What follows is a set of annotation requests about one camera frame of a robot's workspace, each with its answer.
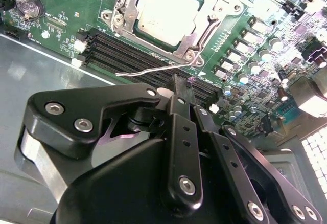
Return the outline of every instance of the black bracket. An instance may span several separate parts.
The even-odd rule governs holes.
[[[42,151],[67,185],[57,195],[54,223],[218,223],[215,206],[221,201],[229,219],[223,223],[322,223],[317,210],[246,137],[230,125],[217,126],[195,104],[185,79],[176,75],[169,87],[169,97],[138,83],[42,92],[28,100],[15,159],[21,170],[49,186],[53,177],[37,162]],[[57,107],[49,110],[49,104]],[[150,139],[91,166],[97,143],[139,131],[149,132]],[[24,154],[26,138],[42,148],[33,157]],[[49,188],[58,190],[52,182]],[[124,206],[136,211],[120,215]]]

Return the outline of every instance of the screw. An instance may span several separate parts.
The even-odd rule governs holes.
[[[117,15],[114,16],[113,24],[115,26],[122,26],[123,23],[124,23],[124,18],[123,18],[123,16],[121,14],[117,14]]]
[[[52,115],[60,115],[65,111],[61,104],[55,102],[46,104],[45,110]]]
[[[309,207],[306,206],[306,211],[307,213],[309,214],[309,216],[314,219],[314,220],[317,220],[317,215],[315,214],[315,212],[313,212],[312,209],[310,209]]]
[[[181,103],[181,104],[185,104],[185,101],[182,100],[181,98],[178,98],[177,100],[178,100],[179,103]]]
[[[239,10],[241,9],[241,7],[239,5],[235,5],[234,6],[234,10],[235,12],[239,12]]]
[[[262,212],[262,210],[259,208],[258,205],[256,205],[254,202],[251,202],[250,201],[247,204],[247,207],[249,208],[249,211],[255,217],[255,219],[257,219],[259,221],[263,221],[264,220],[264,213]]]
[[[202,114],[204,114],[205,116],[208,115],[208,113],[206,112],[205,109],[200,109],[200,112],[201,112]]]
[[[86,118],[79,118],[74,123],[75,129],[83,133],[89,133],[93,129],[93,124]]]
[[[194,58],[195,58],[195,53],[192,50],[186,52],[185,54],[186,60],[193,60]]]
[[[179,180],[179,187],[182,189],[182,191],[186,194],[186,195],[194,195],[195,194],[195,185],[194,183],[186,178],[186,177],[182,177]]]
[[[107,14],[107,13],[104,13],[104,14],[102,15],[102,17],[103,17],[103,19],[105,19],[105,20],[109,20],[109,19],[110,19],[110,15]]]
[[[147,89],[147,93],[151,96],[155,96],[155,91],[151,90],[151,89]]]
[[[232,128],[228,128],[228,131],[233,135],[235,136],[236,135],[236,132],[235,130],[233,130]]]
[[[303,211],[298,206],[292,205],[292,209],[293,209],[294,213],[296,214],[296,216],[298,218],[300,218],[301,220],[305,220],[306,219]]]
[[[256,113],[256,111],[258,110],[255,106],[253,106],[253,107],[250,107],[250,112],[252,113],[252,114],[255,114]]]

